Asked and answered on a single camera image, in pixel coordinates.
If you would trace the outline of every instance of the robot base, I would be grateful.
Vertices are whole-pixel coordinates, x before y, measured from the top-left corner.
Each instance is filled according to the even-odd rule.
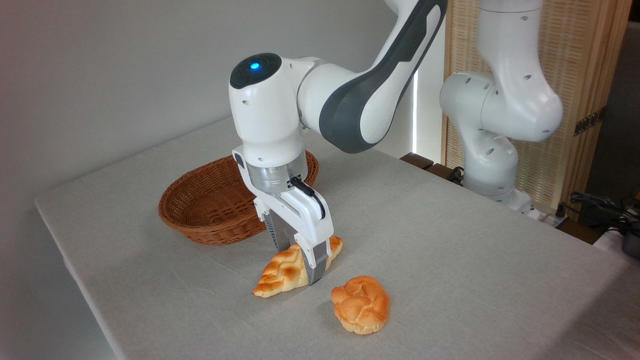
[[[531,198],[526,193],[515,188],[504,195],[486,196],[486,198],[506,205],[510,209],[523,213],[534,220],[540,217],[540,212],[531,204]]]

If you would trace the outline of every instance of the wall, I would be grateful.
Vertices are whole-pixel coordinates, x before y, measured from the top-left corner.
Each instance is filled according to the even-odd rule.
[[[251,54],[364,70],[395,19],[382,0],[0,0],[0,359],[113,357],[36,194],[229,116]]]

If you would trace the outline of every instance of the wicker basket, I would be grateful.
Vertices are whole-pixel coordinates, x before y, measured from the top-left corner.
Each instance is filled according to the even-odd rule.
[[[313,154],[305,152],[305,182],[313,185],[318,162]],[[160,198],[158,215],[166,225],[197,243],[224,245],[265,230],[255,213],[254,198],[242,181],[237,163],[227,156],[174,181]]]

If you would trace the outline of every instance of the croissant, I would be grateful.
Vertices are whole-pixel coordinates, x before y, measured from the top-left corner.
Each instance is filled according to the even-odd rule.
[[[358,276],[331,291],[333,313],[347,331],[365,335],[382,330],[389,319],[391,299],[370,276]]]
[[[342,250],[342,239],[338,236],[329,238],[331,256],[326,260],[326,269]],[[253,294],[259,297],[272,297],[281,292],[293,290],[307,285],[309,278],[305,268],[305,260],[302,250],[297,243],[287,250],[275,254],[271,262],[264,268],[258,285],[253,289]]]

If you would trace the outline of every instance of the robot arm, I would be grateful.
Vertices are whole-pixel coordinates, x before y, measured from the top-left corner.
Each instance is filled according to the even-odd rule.
[[[531,199],[515,189],[518,154],[506,137],[542,142],[562,120],[538,59],[542,4],[481,0],[476,47],[493,74],[452,74],[440,92],[463,144],[464,187],[532,217]]]
[[[250,56],[232,71],[229,99],[242,146],[233,154],[257,213],[278,250],[295,240],[310,283],[324,272],[333,234],[322,196],[307,175],[302,125],[339,149],[370,149],[386,135],[396,106],[429,49],[447,0],[385,0],[398,15],[373,65],[355,73],[318,58]]]

